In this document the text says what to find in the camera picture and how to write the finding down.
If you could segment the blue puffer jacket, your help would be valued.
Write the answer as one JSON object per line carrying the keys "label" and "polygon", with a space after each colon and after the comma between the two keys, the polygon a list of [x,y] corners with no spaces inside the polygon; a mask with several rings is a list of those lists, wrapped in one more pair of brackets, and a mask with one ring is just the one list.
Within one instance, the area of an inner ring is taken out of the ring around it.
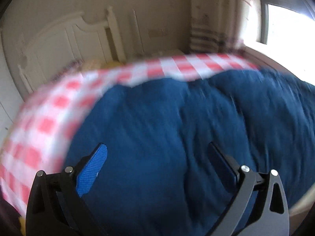
{"label": "blue puffer jacket", "polygon": [[208,152],[279,172],[288,206],[314,184],[314,86],[268,70],[113,86],[74,135],[65,165],[108,156],[85,203],[110,235],[204,235],[232,198]]}

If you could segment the pink white checkered bedsheet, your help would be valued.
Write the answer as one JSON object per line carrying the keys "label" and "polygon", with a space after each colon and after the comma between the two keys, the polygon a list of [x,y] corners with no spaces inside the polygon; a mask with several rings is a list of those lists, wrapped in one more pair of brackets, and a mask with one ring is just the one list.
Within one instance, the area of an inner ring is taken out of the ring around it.
{"label": "pink white checkered bedsheet", "polygon": [[70,141],[96,101],[113,85],[136,86],[155,78],[208,78],[230,69],[257,69],[234,54],[156,58],[105,70],[69,73],[41,86],[21,106],[1,147],[4,199],[25,216],[37,171],[57,172]]}

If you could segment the white wardrobe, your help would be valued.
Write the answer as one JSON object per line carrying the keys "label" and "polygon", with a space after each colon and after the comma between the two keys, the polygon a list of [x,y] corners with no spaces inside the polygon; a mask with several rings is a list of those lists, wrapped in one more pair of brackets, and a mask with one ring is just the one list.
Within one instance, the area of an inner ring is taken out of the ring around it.
{"label": "white wardrobe", "polygon": [[23,99],[11,77],[3,48],[0,43],[0,102],[1,102],[1,144],[11,132],[16,123]]}

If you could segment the yellow pillow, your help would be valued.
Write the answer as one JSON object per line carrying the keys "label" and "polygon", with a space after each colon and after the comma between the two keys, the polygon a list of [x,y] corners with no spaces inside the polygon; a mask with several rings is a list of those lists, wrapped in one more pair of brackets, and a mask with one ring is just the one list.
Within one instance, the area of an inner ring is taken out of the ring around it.
{"label": "yellow pillow", "polygon": [[84,61],[81,65],[81,71],[92,71],[92,70],[103,70],[103,69],[113,69],[124,65],[118,61],[104,62],[98,59],[92,59]]}

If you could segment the white wooden headboard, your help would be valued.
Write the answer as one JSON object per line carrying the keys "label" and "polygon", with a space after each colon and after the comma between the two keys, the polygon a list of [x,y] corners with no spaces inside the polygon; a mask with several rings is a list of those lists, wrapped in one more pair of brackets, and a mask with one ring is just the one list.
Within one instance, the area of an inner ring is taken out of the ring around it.
{"label": "white wooden headboard", "polygon": [[22,48],[19,74],[29,93],[46,84],[70,62],[98,59],[105,63],[125,63],[127,57],[112,6],[106,18],[89,24],[83,12],[56,19],[39,31]]}

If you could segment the white leaning rod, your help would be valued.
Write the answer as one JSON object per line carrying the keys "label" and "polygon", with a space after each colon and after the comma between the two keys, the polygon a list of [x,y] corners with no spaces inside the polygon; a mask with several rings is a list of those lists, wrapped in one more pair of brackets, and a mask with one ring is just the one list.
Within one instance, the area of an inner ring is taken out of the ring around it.
{"label": "white leaning rod", "polygon": [[142,36],[141,36],[141,33],[140,33],[140,27],[139,27],[138,18],[137,18],[137,14],[136,14],[135,9],[132,10],[132,16],[133,16],[133,20],[134,20],[134,27],[135,27],[135,30],[136,30],[137,40],[138,40],[138,43],[139,43],[139,49],[140,49],[139,53],[142,56],[145,56],[143,40],[142,40]]}

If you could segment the patterned window curtain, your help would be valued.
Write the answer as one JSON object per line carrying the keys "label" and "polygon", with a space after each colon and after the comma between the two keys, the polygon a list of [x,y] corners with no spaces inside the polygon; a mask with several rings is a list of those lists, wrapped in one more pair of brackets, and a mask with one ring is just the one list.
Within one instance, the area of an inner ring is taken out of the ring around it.
{"label": "patterned window curtain", "polygon": [[260,0],[191,0],[191,53],[241,53],[261,36]]}

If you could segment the dark framed window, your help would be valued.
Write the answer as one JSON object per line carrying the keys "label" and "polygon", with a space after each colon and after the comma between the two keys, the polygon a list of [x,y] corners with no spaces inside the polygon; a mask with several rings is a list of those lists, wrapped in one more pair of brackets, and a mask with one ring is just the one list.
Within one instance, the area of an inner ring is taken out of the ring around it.
{"label": "dark framed window", "polygon": [[266,45],[314,45],[312,0],[260,0],[260,42]]}

